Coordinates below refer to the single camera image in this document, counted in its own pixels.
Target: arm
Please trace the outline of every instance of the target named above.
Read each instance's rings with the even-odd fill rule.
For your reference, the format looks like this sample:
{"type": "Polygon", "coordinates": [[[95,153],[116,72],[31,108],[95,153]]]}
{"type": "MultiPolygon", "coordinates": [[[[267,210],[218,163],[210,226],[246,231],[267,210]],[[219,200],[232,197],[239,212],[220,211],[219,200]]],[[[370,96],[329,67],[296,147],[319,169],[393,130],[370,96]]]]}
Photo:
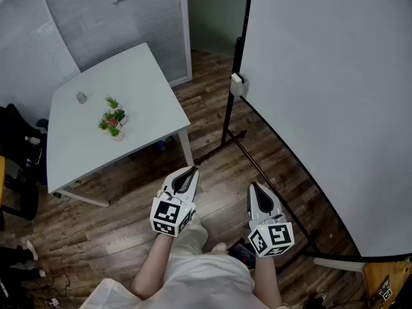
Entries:
{"type": "Polygon", "coordinates": [[[255,296],[270,309],[282,305],[277,286],[276,268],[272,257],[257,257],[255,266],[255,296]]]}
{"type": "Polygon", "coordinates": [[[173,237],[159,234],[141,269],[131,282],[131,291],[141,300],[149,299],[163,286],[173,237]]]}

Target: succulent plant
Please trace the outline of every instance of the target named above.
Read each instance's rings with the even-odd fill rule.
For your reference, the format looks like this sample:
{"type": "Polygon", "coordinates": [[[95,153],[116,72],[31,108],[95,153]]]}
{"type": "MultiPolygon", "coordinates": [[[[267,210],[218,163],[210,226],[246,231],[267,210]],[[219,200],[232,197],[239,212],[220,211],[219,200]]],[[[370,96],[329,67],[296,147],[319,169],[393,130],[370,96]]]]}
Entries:
{"type": "Polygon", "coordinates": [[[113,137],[116,137],[120,133],[120,130],[113,126],[108,126],[108,130],[109,130],[109,134],[113,137]]]}
{"type": "Polygon", "coordinates": [[[121,121],[124,118],[124,116],[125,116],[124,110],[122,110],[122,109],[117,109],[113,113],[113,118],[116,119],[117,121],[121,121]]]}
{"type": "Polygon", "coordinates": [[[99,123],[98,123],[98,128],[100,128],[101,130],[105,131],[108,128],[108,122],[107,120],[102,119],[99,123]]]}
{"type": "Polygon", "coordinates": [[[103,113],[103,118],[105,118],[107,121],[113,118],[113,114],[109,111],[103,113]]]}
{"type": "Polygon", "coordinates": [[[118,102],[114,98],[112,98],[111,96],[107,96],[105,98],[105,100],[106,100],[106,102],[108,103],[108,106],[111,109],[117,109],[118,108],[118,102]]]}

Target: cable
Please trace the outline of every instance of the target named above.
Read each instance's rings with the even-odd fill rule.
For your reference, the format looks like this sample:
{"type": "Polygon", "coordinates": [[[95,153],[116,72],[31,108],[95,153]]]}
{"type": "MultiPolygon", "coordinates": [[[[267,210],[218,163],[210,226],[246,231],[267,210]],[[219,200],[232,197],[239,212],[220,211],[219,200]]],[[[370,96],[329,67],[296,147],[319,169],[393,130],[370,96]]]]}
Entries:
{"type": "Polygon", "coordinates": [[[52,281],[51,281],[51,285],[45,285],[45,286],[41,286],[41,285],[39,284],[39,282],[38,282],[37,280],[35,280],[35,282],[39,285],[39,288],[36,288],[36,289],[34,289],[34,290],[35,290],[35,291],[40,291],[40,290],[42,290],[42,291],[44,292],[44,294],[46,295],[46,298],[49,298],[49,297],[50,297],[50,296],[48,295],[48,292],[49,292],[50,290],[54,290],[59,297],[67,297],[67,287],[70,286],[70,279],[69,279],[69,277],[66,275],[66,273],[65,273],[65,272],[62,272],[60,275],[52,276],[52,278],[53,278],[53,279],[52,279],[52,281]],[[61,295],[61,294],[59,293],[59,291],[58,291],[56,288],[53,287],[53,285],[54,285],[54,280],[55,280],[55,278],[59,278],[60,276],[63,276],[63,275],[65,275],[66,278],[67,278],[67,284],[66,284],[66,286],[64,287],[64,295],[61,295]]]}

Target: wooden floor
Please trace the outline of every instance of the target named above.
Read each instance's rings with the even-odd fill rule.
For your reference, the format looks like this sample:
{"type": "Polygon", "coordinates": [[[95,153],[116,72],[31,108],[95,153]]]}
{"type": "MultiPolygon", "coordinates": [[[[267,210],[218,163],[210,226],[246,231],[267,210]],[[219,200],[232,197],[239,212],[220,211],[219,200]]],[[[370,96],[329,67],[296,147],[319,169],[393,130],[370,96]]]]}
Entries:
{"type": "MultiPolygon", "coordinates": [[[[232,59],[193,51],[192,65],[193,80],[174,90],[191,121],[189,140],[193,156],[197,158],[220,142],[232,59]]],[[[242,144],[308,231],[321,232],[317,246],[326,253],[354,254],[348,236],[326,200],[281,142],[242,101],[235,102],[230,128],[234,133],[247,130],[242,144]]],[[[153,243],[155,233],[149,224],[151,202],[166,175],[184,167],[185,160],[178,140],[168,141],[164,150],[152,145],[133,156],[76,185],[108,199],[109,208],[71,199],[59,200],[47,195],[42,187],[39,212],[33,221],[5,214],[6,230],[0,235],[2,245],[15,247],[20,241],[30,239],[38,250],[39,266],[49,276],[67,273],[70,279],[67,297],[58,297],[64,309],[78,308],[105,277],[127,286],[153,243]]],[[[248,220],[246,193],[252,181],[264,183],[234,144],[200,165],[195,202],[201,221],[209,231],[205,250],[220,241],[236,241],[243,235],[243,226],[248,220]]],[[[7,192],[5,202],[13,200],[13,195],[7,192]]],[[[276,258],[278,267],[306,244],[296,225],[294,233],[296,245],[276,258]]],[[[51,278],[42,278],[39,282],[50,284],[51,278]]],[[[64,295],[65,284],[65,277],[60,276],[54,287],[64,295]]],[[[302,308],[309,297],[318,293],[328,294],[328,308],[360,299],[365,293],[360,274],[316,266],[312,258],[305,256],[279,275],[279,285],[283,301],[291,308],[302,308]]],[[[38,288],[35,283],[24,283],[24,286],[38,288]]],[[[35,299],[36,307],[45,308],[43,291],[34,290],[29,294],[35,299]]],[[[54,291],[50,291],[50,295],[56,296],[54,291]]],[[[358,309],[362,304],[340,308],[358,309]]]]}

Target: person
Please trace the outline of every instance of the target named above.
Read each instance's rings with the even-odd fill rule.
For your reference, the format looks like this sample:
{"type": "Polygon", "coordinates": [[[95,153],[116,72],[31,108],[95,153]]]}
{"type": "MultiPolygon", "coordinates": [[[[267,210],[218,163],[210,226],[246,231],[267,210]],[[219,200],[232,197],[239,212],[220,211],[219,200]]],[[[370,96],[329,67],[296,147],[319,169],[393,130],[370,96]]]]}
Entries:
{"type": "Polygon", "coordinates": [[[17,263],[25,264],[27,261],[37,261],[39,259],[34,246],[30,240],[26,242],[27,249],[22,246],[17,249],[0,247],[0,279],[2,281],[31,281],[44,277],[46,273],[38,268],[17,269],[10,266],[17,263]]]}
{"type": "Polygon", "coordinates": [[[195,214],[177,238],[158,234],[130,291],[104,279],[80,309],[276,309],[282,306],[272,257],[248,268],[227,255],[226,244],[202,254],[208,233],[195,214]]]}
{"type": "Polygon", "coordinates": [[[27,241],[27,249],[0,247],[0,307],[32,308],[33,301],[26,296],[19,282],[44,277],[46,273],[38,268],[17,269],[10,266],[17,263],[39,259],[31,241],[27,241]]]}

